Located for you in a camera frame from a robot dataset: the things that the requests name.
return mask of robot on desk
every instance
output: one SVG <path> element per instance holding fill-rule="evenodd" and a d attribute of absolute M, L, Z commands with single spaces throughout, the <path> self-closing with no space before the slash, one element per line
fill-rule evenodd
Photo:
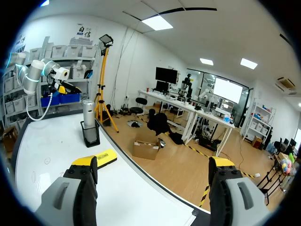
<path fill-rule="evenodd" d="M 192 94 L 192 83 L 190 81 L 191 74 L 188 74 L 187 77 L 182 81 L 181 89 L 179 90 L 178 100 L 190 102 Z"/>

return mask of white tabletop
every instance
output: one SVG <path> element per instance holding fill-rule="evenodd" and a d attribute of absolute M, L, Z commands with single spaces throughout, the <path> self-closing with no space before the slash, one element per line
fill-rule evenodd
<path fill-rule="evenodd" d="M 180 201 L 177 195 L 134 166 L 101 127 L 101 144 L 86 148 L 82 120 L 81 113 L 31 122 L 27 126 L 16 161 L 16 185 L 26 206 L 35 211 L 41 204 L 42 193 L 63 176 L 74 160 L 111 148 L 117 153 L 117 161 L 98 170 L 98 225 L 191 225 L 195 206 Z"/>
<path fill-rule="evenodd" d="M 234 124 L 230 124 L 228 122 L 225 122 L 223 119 L 221 119 L 219 117 L 216 117 L 213 114 L 208 114 L 208 113 L 205 113 L 205 112 L 203 112 L 201 110 L 196 111 L 196 113 L 199 114 L 200 116 L 208 119 L 208 120 L 214 121 L 214 122 L 216 122 L 218 124 L 221 124 L 221 125 L 223 125 L 223 126 L 225 126 L 227 128 L 232 128 L 232 129 L 235 128 Z"/>
<path fill-rule="evenodd" d="M 164 95 L 162 94 L 157 94 L 155 92 L 146 92 L 146 91 L 143 91 L 143 90 L 138 90 L 139 93 L 143 93 L 143 94 L 146 94 L 148 96 L 151 96 L 151 97 L 154 97 L 156 99 L 160 99 L 162 102 L 165 102 L 165 103 L 169 103 L 173 106 L 176 106 L 176 107 L 179 107 L 185 111 L 189 111 L 189 112 L 195 112 L 195 107 L 192 106 L 192 105 L 184 105 L 184 102 L 182 101 L 179 101 L 179 100 L 169 100 L 167 99 Z"/>

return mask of ceiling light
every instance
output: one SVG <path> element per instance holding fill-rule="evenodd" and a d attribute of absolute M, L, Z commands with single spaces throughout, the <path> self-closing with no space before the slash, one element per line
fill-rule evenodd
<path fill-rule="evenodd" d="M 245 66 L 245 67 L 248 67 L 248 68 L 251 68 L 251 69 L 255 69 L 255 67 L 258 65 L 257 63 L 254 63 L 250 60 L 247 60 L 247 59 L 244 59 L 242 58 L 241 59 L 241 62 L 240 62 L 240 65 L 242 66 Z"/>
<path fill-rule="evenodd" d="M 169 22 L 167 22 L 161 16 L 153 16 L 153 17 L 148 18 L 146 20 L 142 20 L 142 22 L 145 23 L 146 25 L 150 26 L 155 31 L 173 28 L 169 24 Z"/>
<path fill-rule="evenodd" d="M 200 61 L 203 64 L 206 64 L 206 65 L 213 65 L 213 61 L 212 60 L 207 60 L 207 59 L 200 58 Z"/>
<path fill-rule="evenodd" d="M 42 6 L 47 6 L 47 5 L 49 5 L 49 0 L 46 0 L 45 2 L 43 2 L 43 3 L 40 5 L 40 7 L 42 7 Z"/>

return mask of blue bin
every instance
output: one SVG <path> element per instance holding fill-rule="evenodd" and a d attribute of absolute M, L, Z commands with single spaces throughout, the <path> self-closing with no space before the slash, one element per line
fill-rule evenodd
<path fill-rule="evenodd" d="M 41 106 L 47 107 L 49 104 L 49 100 L 50 100 L 50 97 L 41 98 Z M 52 97 L 50 106 L 58 105 L 58 104 L 60 104 L 60 97 L 59 96 Z"/>
<path fill-rule="evenodd" d="M 66 104 L 72 102 L 79 102 L 79 97 L 80 97 L 79 93 L 60 95 L 60 103 Z"/>

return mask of stool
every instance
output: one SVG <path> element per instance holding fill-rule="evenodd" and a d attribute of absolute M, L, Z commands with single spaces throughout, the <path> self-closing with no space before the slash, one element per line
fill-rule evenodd
<path fill-rule="evenodd" d="M 145 98 L 141 98 L 141 97 L 137 97 L 136 98 L 136 103 L 139 105 L 146 105 L 147 104 L 147 100 Z M 127 121 L 127 124 L 130 127 L 141 127 L 142 123 L 137 121 L 137 114 L 141 114 L 143 113 L 143 109 L 140 107 L 131 107 L 130 108 L 130 112 L 133 113 L 135 115 L 134 120 L 129 120 Z"/>

